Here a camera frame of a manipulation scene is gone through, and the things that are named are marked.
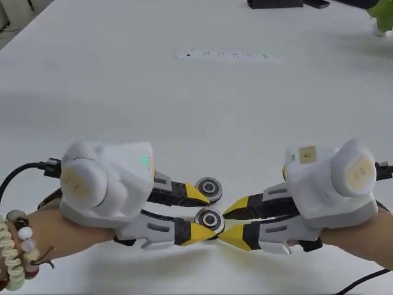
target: green led light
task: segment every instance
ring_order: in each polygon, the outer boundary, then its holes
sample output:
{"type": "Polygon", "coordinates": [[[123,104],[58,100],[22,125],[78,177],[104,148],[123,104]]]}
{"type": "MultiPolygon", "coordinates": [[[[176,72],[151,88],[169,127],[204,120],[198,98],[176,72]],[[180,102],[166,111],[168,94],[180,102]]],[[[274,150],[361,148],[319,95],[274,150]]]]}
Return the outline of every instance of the green led light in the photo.
{"type": "Polygon", "coordinates": [[[144,155],[143,158],[142,158],[143,165],[149,166],[149,162],[150,162],[149,161],[149,157],[147,155],[144,155]]]}

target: cylindrical knob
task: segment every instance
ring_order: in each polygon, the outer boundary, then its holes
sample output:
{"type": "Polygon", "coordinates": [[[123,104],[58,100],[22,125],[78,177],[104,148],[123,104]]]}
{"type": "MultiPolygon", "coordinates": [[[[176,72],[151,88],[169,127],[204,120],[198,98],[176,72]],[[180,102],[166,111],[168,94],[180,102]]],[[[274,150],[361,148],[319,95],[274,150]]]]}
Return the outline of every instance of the cylindrical knob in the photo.
{"type": "Polygon", "coordinates": [[[358,140],[350,140],[335,154],[330,165],[332,182],[344,197],[368,194],[376,183],[371,152],[358,140]]]}
{"type": "Polygon", "coordinates": [[[60,184],[67,203],[81,209],[94,208],[105,199],[107,173],[95,161],[80,158],[63,167],[60,184]]]}

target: bracelet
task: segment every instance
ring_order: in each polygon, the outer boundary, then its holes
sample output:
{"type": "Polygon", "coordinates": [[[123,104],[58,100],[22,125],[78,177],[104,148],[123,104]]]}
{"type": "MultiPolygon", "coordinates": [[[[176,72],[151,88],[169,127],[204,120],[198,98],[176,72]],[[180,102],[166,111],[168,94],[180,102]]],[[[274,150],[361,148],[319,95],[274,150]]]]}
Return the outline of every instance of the bracelet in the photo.
{"type": "Polygon", "coordinates": [[[36,248],[36,241],[33,239],[33,230],[29,227],[29,219],[25,212],[12,210],[7,214],[7,220],[12,222],[18,231],[18,238],[22,241],[20,248],[23,253],[25,263],[26,280],[34,279],[39,272],[39,265],[34,263],[39,259],[39,251],[36,248]]]}
{"type": "Polygon", "coordinates": [[[21,259],[18,258],[19,252],[15,249],[12,234],[2,216],[0,216],[0,249],[8,272],[8,279],[1,282],[1,287],[16,291],[25,282],[25,270],[21,266],[21,259]]]}

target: power cord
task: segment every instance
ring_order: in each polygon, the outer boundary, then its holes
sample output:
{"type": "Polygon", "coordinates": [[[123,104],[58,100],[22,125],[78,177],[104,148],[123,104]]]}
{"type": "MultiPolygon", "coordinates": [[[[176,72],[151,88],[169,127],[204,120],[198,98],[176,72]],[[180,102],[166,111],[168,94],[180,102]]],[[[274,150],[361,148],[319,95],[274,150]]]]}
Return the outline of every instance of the power cord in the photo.
{"type": "MultiPolygon", "coordinates": [[[[377,171],[379,172],[379,177],[377,176],[377,180],[384,180],[384,179],[389,179],[392,178],[392,167],[389,165],[386,165],[384,163],[376,163],[376,168],[377,171]],[[389,169],[385,175],[381,175],[381,170],[382,169],[389,169]]],[[[60,179],[61,175],[61,160],[55,159],[55,158],[49,158],[46,162],[36,162],[36,163],[27,163],[24,164],[18,168],[16,168],[13,172],[11,172],[5,180],[2,182],[0,186],[0,202],[2,200],[2,196],[4,195],[4,192],[7,188],[7,186],[10,184],[10,182],[21,172],[30,169],[30,168],[37,168],[40,170],[44,171],[44,176],[48,176],[51,178],[56,178],[60,179]]],[[[381,204],[379,201],[376,201],[378,207],[390,212],[383,204],[381,204]]],[[[370,275],[366,275],[354,283],[350,284],[349,286],[345,287],[342,289],[340,292],[335,293],[334,295],[345,295],[350,290],[354,289],[355,287],[359,286],[360,284],[364,283],[365,281],[369,281],[372,278],[376,278],[380,275],[384,275],[385,273],[390,272],[389,269],[382,269],[377,272],[371,273],[370,275]]]]}
{"type": "Polygon", "coordinates": [[[31,169],[37,168],[44,171],[44,176],[48,176],[51,178],[58,178],[60,179],[61,175],[61,160],[49,158],[46,162],[36,162],[36,163],[27,163],[18,168],[16,168],[13,172],[8,174],[5,180],[2,182],[0,186],[0,202],[2,200],[2,196],[6,191],[7,186],[10,182],[21,172],[31,169]]]}

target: forearm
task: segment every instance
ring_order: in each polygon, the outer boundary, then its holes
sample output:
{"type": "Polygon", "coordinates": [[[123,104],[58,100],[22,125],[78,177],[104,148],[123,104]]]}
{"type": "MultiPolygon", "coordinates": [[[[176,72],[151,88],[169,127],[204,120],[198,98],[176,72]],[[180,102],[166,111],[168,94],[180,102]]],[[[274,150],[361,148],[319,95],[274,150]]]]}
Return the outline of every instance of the forearm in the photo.
{"type": "MultiPolygon", "coordinates": [[[[63,217],[58,208],[35,211],[28,215],[29,226],[33,230],[33,239],[40,254],[44,254],[50,247],[54,247],[44,261],[70,256],[89,249],[95,244],[107,242],[115,237],[113,230],[79,226],[63,217]]],[[[11,222],[7,222],[15,247],[19,250],[21,241],[11,222]]],[[[6,276],[4,259],[1,258],[0,280],[6,276]]]]}
{"type": "Polygon", "coordinates": [[[393,215],[384,210],[360,226],[324,230],[321,240],[393,270],[393,215]]]}

